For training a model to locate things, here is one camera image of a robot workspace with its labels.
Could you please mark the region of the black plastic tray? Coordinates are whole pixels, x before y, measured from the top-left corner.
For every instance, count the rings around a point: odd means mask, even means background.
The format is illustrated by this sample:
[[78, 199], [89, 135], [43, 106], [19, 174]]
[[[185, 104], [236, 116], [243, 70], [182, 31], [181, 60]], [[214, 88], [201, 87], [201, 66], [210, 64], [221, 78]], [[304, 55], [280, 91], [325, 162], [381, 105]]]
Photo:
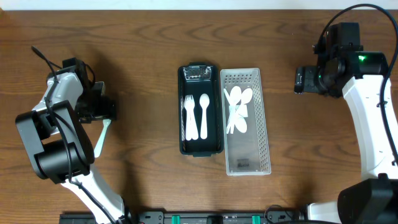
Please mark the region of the black plastic tray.
[[[223, 115], [220, 96], [220, 79], [215, 65], [205, 62], [191, 62], [178, 68], [178, 121], [179, 147], [183, 155], [193, 157], [208, 157], [223, 151]], [[195, 107], [194, 118], [197, 129], [201, 130], [203, 110], [199, 104], [200, 97], [207, 94], [210, 104], [206, 109], [206, 123], [208, 135], [206, 139], [188, 140], [185, 134], [187, 111], [184, 107], [188, 95], [193, 96]]]

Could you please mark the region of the black mounting rail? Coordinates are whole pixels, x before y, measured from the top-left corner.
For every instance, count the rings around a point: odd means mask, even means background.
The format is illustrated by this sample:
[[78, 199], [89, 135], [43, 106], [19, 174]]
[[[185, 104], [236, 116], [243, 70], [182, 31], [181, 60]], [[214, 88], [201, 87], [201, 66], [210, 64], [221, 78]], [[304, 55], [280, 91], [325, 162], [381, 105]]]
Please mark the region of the black mounting rail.
[[164, 213], [143, 212], [128, 214], [117, 223], [143, 224], [266, 224], [291, 221], [304, 221], [305, 215], [292, 209], [272, 208], [259, 213]]

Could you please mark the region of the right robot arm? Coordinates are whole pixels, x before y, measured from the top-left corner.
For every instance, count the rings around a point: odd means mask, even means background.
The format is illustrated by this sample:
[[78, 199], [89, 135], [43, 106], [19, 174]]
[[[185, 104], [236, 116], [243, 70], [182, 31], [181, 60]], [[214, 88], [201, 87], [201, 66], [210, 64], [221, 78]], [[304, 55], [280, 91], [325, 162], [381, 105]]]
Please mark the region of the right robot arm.
[[343, 97], [351, 112], [361, 157], [362, 181], [342, 190], [337, 200], [311, 203], [306, 219], [332, 223], [397, 223], [397, 164], [382, 121], [379, 102], [388, 71], [382, 52], [366, 52], [359, 24], [340, 22], [313, 46], [315, 66], [296, 70], [294, 92]]

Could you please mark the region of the white plastic fork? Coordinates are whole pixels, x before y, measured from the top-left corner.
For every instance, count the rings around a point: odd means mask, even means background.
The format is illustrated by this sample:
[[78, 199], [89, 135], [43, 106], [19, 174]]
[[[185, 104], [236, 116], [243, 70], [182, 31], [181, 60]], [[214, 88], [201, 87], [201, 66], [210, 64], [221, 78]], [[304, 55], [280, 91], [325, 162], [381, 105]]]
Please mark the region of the white plastic fork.
[[197, 140], [198, 139], [198, 129], [197, 129], [197, 122], [195, 119], [194, 108], [195, 108], [195, 101], [193, 99], [193, 95], [189, 95], [188, 96], [188, 109], [189, 109], [189, 115], [190, 115], [190, 135], [191, 135], [192, 140]]
[[190, 117], [190, 102], [191, 95], [187, 95], [184, 101], [184, 108], [186, 110], [186, 122], [185, 122], [185, 140], [190, 141], [192, 139], [191, 135], [191, 117]]

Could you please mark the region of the pale green plastic fork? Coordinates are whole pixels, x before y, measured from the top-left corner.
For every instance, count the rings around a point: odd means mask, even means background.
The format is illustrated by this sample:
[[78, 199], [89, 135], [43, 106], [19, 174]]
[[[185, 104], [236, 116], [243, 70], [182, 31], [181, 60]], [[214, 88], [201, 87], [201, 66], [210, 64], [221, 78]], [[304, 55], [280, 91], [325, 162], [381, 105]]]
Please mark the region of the pale green plastic fork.
[[101, 132], [99, 139], [96, 143], [96, 146], [94, 148], [94, 157], [95, 158], [98, 158], [101, 155], [101, 152], [103, 150], [103, 145], [105, 142], [105, 138], [106, 138], [106, 133], [107, 133], [107, 130], [108, 130], [111, 122], [112, 121], [110, 119], [103, 120], [103, 129], [102, 129], [102, 132]]

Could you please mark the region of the white plastic spoon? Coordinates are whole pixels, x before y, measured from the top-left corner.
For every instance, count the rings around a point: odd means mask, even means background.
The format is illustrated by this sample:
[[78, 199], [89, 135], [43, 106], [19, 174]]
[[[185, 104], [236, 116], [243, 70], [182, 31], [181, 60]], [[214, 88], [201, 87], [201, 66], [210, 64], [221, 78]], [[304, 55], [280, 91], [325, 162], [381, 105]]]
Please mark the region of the white plastic spoon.
[[234, 133], [234, 128], [236, 128], [241, 133], [246, 133], [246, 131], [248, 130], [248, 125], [247, 125], [245, 118], [240, 116], [237, 112], [237, 109], [239, 108], [239, 106], [236, 106], [236, 111], [233, 115], [233, 121], [232, 121], [231, 129], [229, 131], [229, 133], [231, 133], [231, 134]]
[[210, 104], [209, 96], [206, 93], [202, 94], [200, 97], [200, 106], [202, 108], [200, 137], [202, 139], [206, 139], [208, 137], [206, 110], [209, 104]]
[[229, 94], [229, 105], [231, 106], [231, 109], [229, 110], [229, 118], [228, 118], [228, 124], [227, 124], [227, 133], [229, 133], [233, 121], [233, 115], [236, 111], [236, 105], [239, 103], [241, 100], [241, 88], [239, 86], [234, 86], [231, 89], [231, 93]]
[[247, 88], [241, 91], [240, 87], [234, 86], [231, 93], [224, 89], [224, 95], [229, 103], [226, 133], [233, 134], [234, 128], [241, 133], [245, 133], [248, 129], [245, 118], [248, 117], [248, 103], [252, 99], [252, 90]]
[[247, 105], [252, 99], [252, 89], [247, 88], [241, 94], [241, 104], [240, 105]]

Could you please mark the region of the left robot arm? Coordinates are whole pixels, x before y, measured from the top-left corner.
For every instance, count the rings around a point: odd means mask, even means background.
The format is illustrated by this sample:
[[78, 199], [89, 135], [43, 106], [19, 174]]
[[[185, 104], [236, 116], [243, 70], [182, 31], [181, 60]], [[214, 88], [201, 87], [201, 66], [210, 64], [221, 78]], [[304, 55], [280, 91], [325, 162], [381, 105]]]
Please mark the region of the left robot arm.
[[129, 223], [123, 198], [94, 165], [108, 126], [116, 119], [116, 103], [105, 84], [90, 80], [91, 68], [66, 59], [47, 77], [47, 90], [15, 123], [30, 163], [41, 179], [71, 190], [92, 212], [96, 223]]

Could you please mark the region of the clear perforated plastic basket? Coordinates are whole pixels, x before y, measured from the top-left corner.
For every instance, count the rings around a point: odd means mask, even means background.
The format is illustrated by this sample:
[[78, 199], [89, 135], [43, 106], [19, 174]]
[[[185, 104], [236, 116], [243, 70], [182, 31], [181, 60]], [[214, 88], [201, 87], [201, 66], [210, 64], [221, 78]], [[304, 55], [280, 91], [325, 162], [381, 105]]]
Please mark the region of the clear perforated plastic basket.
[[[260, 70], [258, 68], [222, 69], [220, 82], [226, 173], [229, 176], [270, 174], [271, 160]], [[226, 133], [229, 103], [224, 95], [224, 89], [231, 93], [234, 86], [239, 86], [241, 91], [252, 89], [252, 99], [248, 103], [248, 117], [245, 118], [248, 125], [246, 133], [241, 133], [236, 128], [233, 134]]]

